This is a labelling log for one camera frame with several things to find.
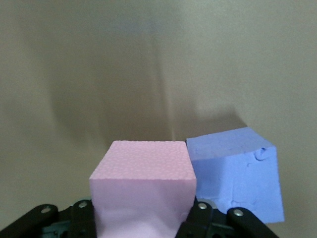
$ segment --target screw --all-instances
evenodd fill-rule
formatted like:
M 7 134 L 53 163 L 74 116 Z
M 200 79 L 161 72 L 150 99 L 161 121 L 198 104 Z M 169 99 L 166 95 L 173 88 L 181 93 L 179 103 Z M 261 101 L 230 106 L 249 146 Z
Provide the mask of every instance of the screw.
M 202 210 L 205 210 L 207 208 L 207 205 L 201 202 L 198 204 L 198 207 Z
M 84 207 L 86 207 L 87 206 L 87 202 L 85 202 L 85 201 L 82 201 L 81 203 L 79 203 L 79 205 L 78 205 L 80 208 L 84 208 Z
M 238 216 L 238 217 L 242 217 L 243 216 L 243 212 L 240 209 L 234 209 L 233 210 L 233 214 Z
M 47 206 L 47 207 L 45 207 L 45 208 L 43 208 L 42 210 L 41 210 L 41 213 L 48 213 L 49 211 L 51 210 L 51 208 L 49 207 L 49 206 Z

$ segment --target pink foam cube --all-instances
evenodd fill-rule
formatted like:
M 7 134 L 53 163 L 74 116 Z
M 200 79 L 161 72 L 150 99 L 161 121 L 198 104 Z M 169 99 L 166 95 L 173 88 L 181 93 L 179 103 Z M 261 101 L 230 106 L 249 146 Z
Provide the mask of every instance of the pink foam cube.
M 182 141 L 114 141 L 89 180 L 99 238 L 174 238 L 196 193 Z

